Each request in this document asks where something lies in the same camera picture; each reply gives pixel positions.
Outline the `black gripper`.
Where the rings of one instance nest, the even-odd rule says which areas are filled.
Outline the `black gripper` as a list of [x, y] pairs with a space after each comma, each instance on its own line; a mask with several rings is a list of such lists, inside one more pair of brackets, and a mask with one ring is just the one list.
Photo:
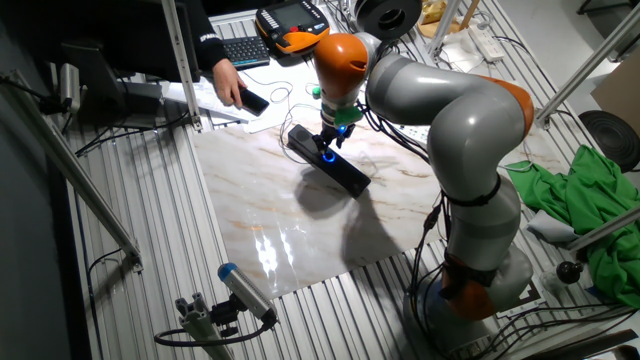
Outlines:
[[325, 154], [334, 139], [336, 139], [336, 146], [341, 148], [342, 144], [351, 136], [354, 129], [354, 124], [336, 126], [335, 124], [323, 122], [321, 133], [313, 135], [312, 140], [318, 152]]

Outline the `person's hand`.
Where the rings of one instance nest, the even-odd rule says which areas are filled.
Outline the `person's hand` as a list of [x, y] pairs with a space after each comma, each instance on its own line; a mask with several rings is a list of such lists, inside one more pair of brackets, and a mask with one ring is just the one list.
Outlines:
[[212, 68], [214, 88], [218, 98], [225, 106], [243, 106], [240, 92], [246, 87], [236, 68], [226, 58], [221, 59]]

